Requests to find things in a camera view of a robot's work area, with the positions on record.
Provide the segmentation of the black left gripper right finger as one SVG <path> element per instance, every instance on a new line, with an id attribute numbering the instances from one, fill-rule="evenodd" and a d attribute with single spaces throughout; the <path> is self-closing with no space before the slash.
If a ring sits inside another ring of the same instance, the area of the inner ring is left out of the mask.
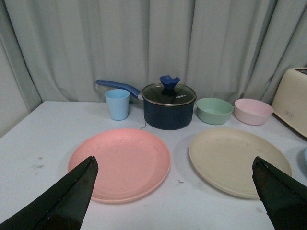
<path id="1" fill-rule="evenodd" d="M 98 173 L 95 157 L 88 157 L 39 198 L 36 230 L 79 230 L 92 197 Z"/>

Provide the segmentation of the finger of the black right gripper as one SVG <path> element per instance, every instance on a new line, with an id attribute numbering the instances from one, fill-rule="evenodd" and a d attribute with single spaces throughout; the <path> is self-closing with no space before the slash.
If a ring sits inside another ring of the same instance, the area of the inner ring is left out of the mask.
<path id="1" fill-rule="evenodd" d="M 275 183 L 293 192 L 307 191 L 305 185 L 258 156 L 258 190 L 264 190 L 268 182 Z"/>
<path id="2" fill-rule="evenodd" d="M 307 192 L 293 192 L 268 182 L 258 190 L 258 157 L 252 164 L 252 179 L 258 196 L 276 230 L 305 230 L 307 228 Z"/>

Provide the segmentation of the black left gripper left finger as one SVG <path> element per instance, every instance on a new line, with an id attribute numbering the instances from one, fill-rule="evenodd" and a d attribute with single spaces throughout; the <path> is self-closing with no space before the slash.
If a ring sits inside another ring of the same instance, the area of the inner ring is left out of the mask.
<path id="1" fill-rule="evenodd" d="M 90 156 L 2 226 L 81 226 L 94 188 Z"/>

